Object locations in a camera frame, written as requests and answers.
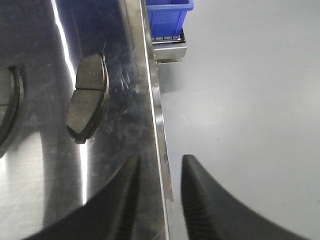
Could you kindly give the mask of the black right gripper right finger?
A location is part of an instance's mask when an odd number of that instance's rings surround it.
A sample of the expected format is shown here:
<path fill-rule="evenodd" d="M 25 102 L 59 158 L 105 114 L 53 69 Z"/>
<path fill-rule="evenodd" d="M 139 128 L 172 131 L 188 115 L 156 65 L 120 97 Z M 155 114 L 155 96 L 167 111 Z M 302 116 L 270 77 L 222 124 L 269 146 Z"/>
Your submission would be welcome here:
<path fill-rule="evenodd" d="M 193 155 L 182 157 L 181 202 L 191 240 L 301 240 L 226 191 Z"/>

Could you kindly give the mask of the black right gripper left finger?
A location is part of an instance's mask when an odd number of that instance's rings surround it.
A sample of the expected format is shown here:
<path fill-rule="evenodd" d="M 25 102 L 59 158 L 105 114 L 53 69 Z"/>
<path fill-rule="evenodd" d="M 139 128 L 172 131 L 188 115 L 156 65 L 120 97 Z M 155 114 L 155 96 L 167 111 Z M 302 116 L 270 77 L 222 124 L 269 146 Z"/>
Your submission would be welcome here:
<path fill-rule="evenodd" d="M 137 218 L 141 157 L 129 156 L 85 204 L 51 195 L 44 226 L 28 240 L 130 240 Z"/>

